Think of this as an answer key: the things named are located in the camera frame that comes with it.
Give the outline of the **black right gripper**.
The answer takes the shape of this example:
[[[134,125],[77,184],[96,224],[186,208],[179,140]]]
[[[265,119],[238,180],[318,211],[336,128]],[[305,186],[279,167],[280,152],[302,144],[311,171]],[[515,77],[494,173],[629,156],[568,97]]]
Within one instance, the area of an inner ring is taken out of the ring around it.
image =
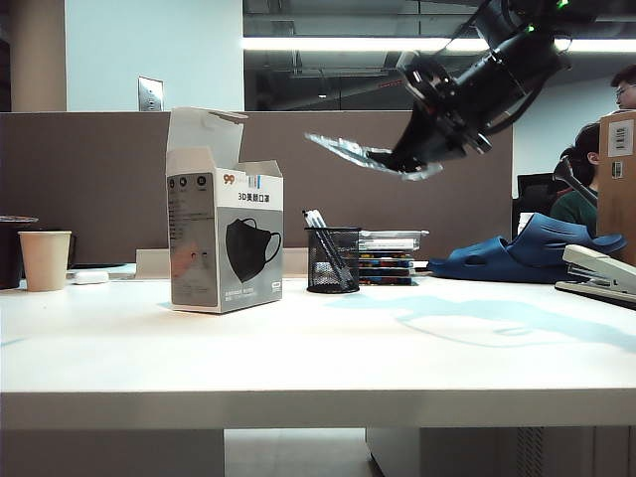
[[[413,96],[410,120],[395,149],[371,148],[367,157],[400,175],[435,175],[439,162],[484,154],[492,149],[488,123],[493,119],[493,89],[474,81],[406,82]]]

